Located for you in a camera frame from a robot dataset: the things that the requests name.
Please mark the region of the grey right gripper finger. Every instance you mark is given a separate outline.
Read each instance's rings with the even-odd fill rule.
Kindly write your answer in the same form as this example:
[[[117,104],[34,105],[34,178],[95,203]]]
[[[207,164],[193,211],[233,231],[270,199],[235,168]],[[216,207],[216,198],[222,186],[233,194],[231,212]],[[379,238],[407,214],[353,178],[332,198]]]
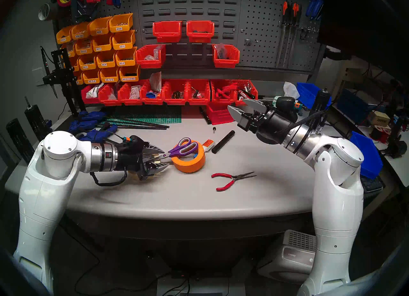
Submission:
[[[251,107],[257,112],[267,112],[267,107],[260,101],[255,99],[243,99],[242,100],[247,106]]]
[[[246,113],[243,110],[230,105],[227,106],[227,110],[230,116],[237,123],[237,126],[250,126],[253,123],[252,114]]]

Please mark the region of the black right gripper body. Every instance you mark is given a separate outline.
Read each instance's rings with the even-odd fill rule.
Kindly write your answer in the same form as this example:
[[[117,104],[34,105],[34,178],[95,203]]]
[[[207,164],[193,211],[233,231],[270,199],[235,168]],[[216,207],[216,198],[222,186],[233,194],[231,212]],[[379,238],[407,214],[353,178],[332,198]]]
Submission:
[[[253,123],[250,126],[240,126],[240,128],[256,134],[260,141],[270,145],[281,144],[289,131],[279,132],[297,121],[297,113],[294,110],[283,112],[276,108],[270,108],[266,113],[252,114],[252,116]]]

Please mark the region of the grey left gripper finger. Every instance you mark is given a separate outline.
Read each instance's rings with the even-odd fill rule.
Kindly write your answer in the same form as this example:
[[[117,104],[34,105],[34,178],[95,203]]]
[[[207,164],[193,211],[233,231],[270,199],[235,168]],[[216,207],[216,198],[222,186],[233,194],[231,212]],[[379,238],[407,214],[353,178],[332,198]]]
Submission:
[[[144,147],[144,157],[166,157],[165,153],[161,148],[156,147],[155,145],[149,144]]]
[[[169,166],[169,163],[162,162],[145,162],[142,163],[142,181],[145,181],[148,177],[154,176],[162,172]]]

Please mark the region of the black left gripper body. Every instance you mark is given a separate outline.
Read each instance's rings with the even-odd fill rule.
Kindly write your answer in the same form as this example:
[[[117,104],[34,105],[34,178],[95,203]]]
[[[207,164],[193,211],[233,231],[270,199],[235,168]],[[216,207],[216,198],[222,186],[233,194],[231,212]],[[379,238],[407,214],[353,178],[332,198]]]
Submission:
[[[142,180],[144,147],[148,145],[115,145],[117,155],[113,171],[134,172]]]

